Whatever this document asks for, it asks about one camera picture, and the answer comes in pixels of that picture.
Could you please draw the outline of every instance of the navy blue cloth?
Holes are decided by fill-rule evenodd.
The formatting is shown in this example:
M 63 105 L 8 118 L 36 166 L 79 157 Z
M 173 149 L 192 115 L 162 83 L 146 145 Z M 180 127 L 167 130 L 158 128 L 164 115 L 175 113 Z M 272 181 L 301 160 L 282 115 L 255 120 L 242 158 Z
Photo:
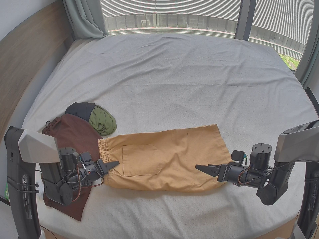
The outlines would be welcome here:
M 89 122 L 89 118 L 91 112 L 95 106 L 95 103 L 81 102 L 81 103 L 73 103 L 68 108 L 66 108 L 66 114 L 72 114 L 78 116 L 87 122 Z

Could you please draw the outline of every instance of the brown garment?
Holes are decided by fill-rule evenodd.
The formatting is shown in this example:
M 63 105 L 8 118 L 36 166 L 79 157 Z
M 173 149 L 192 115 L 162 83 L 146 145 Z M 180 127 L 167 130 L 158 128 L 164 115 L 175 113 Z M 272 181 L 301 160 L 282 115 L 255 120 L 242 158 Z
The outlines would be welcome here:
M 196 164 L 230 162 L 217 125 L 135 133 L 99 140 L 101 159 L 118 160 L 105 184 L 135 190 L 201 192 L 222 185 Z
M 64 114 L 50 122 L 42 130 L 42 133 L 54 136 L 59 148 L 73 147 L 78 153 L 88 151 L 94 161 L 97 161 L 100 158 L 98 139 L 101 139 L 102 137 L 89 122 L 80 117 L 72 114 Z M 79 199 L 67 206 L 50 200 L 45 193 L 43 194 L 43 200 L 45 205 L 53 207 L 77 221 L 81 221 L 83 209 L 90 191 L 90 188 L 81 189 Z M 74 192 L 73 195 L 73 197 L 76 198 L 78 192 Z

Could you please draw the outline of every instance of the tan shorts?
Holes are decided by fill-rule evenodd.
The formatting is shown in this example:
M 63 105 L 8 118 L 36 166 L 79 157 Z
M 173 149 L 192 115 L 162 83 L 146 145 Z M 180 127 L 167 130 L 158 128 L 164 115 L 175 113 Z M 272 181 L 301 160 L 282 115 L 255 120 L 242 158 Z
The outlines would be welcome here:
M 135 190 L 201 192 L 217 188 L 223 183 L 195 165 L 231 160 L 217 125 L 100 139 L 99 150 L 104 162 L 120 162 L 105 176 L 105 184 Z

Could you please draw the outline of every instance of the curtain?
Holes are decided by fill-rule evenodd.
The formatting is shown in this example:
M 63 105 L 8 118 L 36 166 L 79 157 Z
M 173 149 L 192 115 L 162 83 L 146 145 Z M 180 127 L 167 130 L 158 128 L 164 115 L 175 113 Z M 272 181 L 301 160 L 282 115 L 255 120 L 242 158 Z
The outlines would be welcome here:
M 305 51 L 295 72 L 296 78 L 300 81 L 304 89 L 315 72 L 319 70 L 319 0 L 314 0 L 314 14 L 311 29 Z
M 100 0 L 63 0 L 75 38 L 102 38 L 105 29 Z

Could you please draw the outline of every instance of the white bed sheet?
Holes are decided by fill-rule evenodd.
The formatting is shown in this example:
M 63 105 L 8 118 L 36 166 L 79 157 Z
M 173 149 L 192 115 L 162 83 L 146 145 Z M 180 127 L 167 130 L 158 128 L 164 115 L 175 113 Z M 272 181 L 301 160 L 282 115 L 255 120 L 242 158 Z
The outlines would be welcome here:
M 128 34 L 82 40 L 54 70 L 25 118 L 41 132 L 74 102 L 95 102 L 117 122 L 111 135 L 218 124 L 229 152 L 318 119 L 276 51 L 240 40 L 185 34 Z M 256 189 L 204 193 L 93 188 L 78 222 L 38 198 L 40 223 L 68 238 L 254 238 L 296 216 L 305 165 L 265 206 Z

